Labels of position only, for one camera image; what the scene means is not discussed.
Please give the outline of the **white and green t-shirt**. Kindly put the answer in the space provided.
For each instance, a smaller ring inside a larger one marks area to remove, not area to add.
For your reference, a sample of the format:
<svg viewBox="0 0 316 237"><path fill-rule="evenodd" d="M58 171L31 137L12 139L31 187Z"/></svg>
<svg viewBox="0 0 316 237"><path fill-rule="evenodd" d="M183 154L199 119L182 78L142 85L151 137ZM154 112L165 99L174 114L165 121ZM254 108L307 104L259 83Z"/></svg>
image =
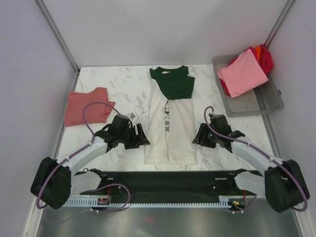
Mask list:
<svg viewBox="0 0 316 237"><path fill-rule="evenodd" d="M195 78L187 66L150 69L147 164L195 165L193 91Z"/></svg>

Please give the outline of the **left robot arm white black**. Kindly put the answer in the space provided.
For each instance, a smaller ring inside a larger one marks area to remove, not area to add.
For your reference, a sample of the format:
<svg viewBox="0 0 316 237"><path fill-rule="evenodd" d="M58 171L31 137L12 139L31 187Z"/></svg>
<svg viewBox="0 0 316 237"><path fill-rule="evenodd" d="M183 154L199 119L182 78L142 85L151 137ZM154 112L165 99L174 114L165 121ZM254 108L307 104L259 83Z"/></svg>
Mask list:
<svg viewBox="0 0 316 237"><path fill-rule="evenodd" d="M36 196L36 206L59 209L71 196L85 191L104 194L108 181L102 173L94 169L84 174L79 170L95 158L123 144L126 150L137 149L150 144L141 124L133 124L129 117L116 115L110 124L92 134L91 140L71 154L57 159L44 158L31 185L31 193Z"/></svg>

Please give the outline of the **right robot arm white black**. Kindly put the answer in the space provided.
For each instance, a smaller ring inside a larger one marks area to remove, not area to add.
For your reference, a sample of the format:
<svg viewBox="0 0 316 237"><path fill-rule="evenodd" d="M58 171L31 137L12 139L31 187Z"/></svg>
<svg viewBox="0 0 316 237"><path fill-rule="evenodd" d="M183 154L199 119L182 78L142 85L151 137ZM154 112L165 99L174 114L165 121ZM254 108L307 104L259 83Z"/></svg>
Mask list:
<svg viewBox="0 0 316 237"><path fill-rule="evenodd" d="M310 193L299 164L290 159L270 155L254 145L239 130L233 131L224 115L204 114L205 122L199 127L194 144L215 148L219 145L228 152L252 165L258 175L239 169L230 174L226 182L227 191L238 194L245 190L264 197L270 207L282 213L288 209L301 211L308 207Z"/></svg>

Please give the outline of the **folded salmon red t-shirt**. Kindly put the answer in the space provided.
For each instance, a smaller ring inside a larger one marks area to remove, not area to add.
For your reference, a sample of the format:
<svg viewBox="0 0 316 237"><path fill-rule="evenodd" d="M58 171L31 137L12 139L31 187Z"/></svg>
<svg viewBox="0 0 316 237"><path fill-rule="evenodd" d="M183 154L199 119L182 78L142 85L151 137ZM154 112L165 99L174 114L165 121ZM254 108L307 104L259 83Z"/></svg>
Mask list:
<svg viewBox="0 0 316 237"><path fill-rule="evenodd" d="M66 127L89 124L106 123L115 102L110 101L108 91L104 87L97 87L88 93L71 91L64 115Z"/></svg>

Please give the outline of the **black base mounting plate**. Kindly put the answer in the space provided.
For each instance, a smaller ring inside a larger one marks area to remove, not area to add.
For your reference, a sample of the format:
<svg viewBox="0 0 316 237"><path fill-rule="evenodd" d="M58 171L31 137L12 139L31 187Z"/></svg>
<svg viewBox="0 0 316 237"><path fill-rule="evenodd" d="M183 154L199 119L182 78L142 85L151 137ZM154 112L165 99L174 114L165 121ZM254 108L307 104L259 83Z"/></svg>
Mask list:
<svg viewBox="0 0 316 237"><path fill-rule="evenodd" d="M240 197L255 194L235 189L230 182L234 171L101 171L96 190L82 195L109 195L123 202L214 201L218 196Z"/></svg>

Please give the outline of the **clear grey plastic bin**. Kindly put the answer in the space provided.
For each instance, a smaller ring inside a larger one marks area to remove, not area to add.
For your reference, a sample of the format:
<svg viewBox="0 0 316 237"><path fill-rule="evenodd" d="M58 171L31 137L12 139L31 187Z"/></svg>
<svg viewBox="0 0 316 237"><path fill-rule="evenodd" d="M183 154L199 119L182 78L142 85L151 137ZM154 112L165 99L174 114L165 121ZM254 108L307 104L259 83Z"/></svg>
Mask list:
<svg viewBox="0 0 316 237"><path fill-rule="evenodd" d="M227 66L235 58L237 58L236 55L223 55L212 58L215 82L227 116L245 117L268 115L282 110L284 108L284 103L281 98L281 92L276 88L271 77L268 77L268 82L237 98L232 99L230 96L226 95L225 90L220 83L218 70Z"/></svg>

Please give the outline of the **pink t-shirt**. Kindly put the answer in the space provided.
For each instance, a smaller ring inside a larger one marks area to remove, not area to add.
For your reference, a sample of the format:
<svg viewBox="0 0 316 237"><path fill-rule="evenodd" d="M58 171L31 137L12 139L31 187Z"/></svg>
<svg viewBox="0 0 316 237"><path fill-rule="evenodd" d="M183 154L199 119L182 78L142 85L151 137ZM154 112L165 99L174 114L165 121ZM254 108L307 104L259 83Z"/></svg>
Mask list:
<svg viewBox="0 0 316 237"><path fill-rule="evenodd" d="M253 47L240 54L231 64L217 71L231 98L239 97L268 81Z"/></svg>

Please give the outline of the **orange t-shirt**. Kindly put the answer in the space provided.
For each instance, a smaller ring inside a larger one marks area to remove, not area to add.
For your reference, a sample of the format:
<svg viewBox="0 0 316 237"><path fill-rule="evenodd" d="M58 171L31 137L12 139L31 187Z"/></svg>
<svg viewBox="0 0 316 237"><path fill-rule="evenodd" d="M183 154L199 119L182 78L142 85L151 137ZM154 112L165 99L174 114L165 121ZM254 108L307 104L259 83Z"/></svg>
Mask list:
<svg viewBox="0 0 316 237"><path fill-rule="evenodd" d="M259 45L256 46L255 51L256 51L257 59L259 60L261 56L261 47Z"/></svg>

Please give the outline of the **left aluminium frame post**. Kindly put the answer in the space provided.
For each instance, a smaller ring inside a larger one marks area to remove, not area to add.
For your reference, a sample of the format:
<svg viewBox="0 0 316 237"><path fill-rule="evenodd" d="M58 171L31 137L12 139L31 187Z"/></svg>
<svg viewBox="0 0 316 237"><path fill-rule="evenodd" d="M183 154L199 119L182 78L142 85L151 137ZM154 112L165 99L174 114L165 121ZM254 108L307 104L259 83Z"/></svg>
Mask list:
<svg viewBox="0 0 316 237"><path fill-rule="evenodd" d="M39 8L41 14L43 15L46 23L48 24L50 30L52 31L55 39L57 40L59 46L61 47L63 53L65 54L68 62L70 63L71 67L75 71L76 75L78 76L80 73L80 68L78 67L77 63L75 62L74 57L72 56L65 40L63 39L55 21L53 20L47 6L45 5L43 0L34 0L34 3Z"/></svg>

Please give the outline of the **aluminium frame post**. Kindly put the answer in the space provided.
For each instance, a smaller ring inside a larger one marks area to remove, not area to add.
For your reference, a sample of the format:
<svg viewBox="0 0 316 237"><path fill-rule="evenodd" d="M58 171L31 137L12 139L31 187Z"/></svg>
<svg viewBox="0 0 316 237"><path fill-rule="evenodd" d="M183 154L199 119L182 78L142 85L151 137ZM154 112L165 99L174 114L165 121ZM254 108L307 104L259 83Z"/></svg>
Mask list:
<svg viewBox="0 0 316 237"><path fill-rule="evenodd" d="M280 30L282 24L285 22L287 16L289 15L292 7L294 6L296 0L287 0L284 7L282 8L280 14L278 15L273 27L271 28L265 42L264 46L266 49L269 49L272 45L273 40L275 39L278 31Z"/></svg>
<svg viewBox="0 0 316 237"><path fill-rule="evenodd" d="M34 3L39 8L41 14L43 15L46 23L48 24L50 30L52 31L55 39L57 40L59 46L61 47L63 53L65 54L68 62L70 63L71 67L75 71L76 75L78 76L80 73L80 68L78 67L77 63L75 62L74 57L72 56L65 40L63 39L55 21L53 20L47 6L45 5L43 0L34 0Z"/></svg>

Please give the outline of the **right aluminium frame post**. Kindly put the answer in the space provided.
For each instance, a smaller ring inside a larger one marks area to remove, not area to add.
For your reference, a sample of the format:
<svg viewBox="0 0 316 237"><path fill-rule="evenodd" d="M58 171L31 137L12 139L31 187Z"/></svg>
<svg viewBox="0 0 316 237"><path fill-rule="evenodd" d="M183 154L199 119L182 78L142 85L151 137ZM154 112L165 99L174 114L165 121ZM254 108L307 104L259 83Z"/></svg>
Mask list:
<svg viewBox="0 0 316 237"><path fill-rule="evenodd" d="M287 16L289 15L292 7L294 6L296 0L287 0L284 7L282 8L280 14L278 15L273 27L271 28L265 42L264 46L266 49L269 49L272 45L273 40L275 39L278 31L280 30L282 24L285 22Z"/></svg>

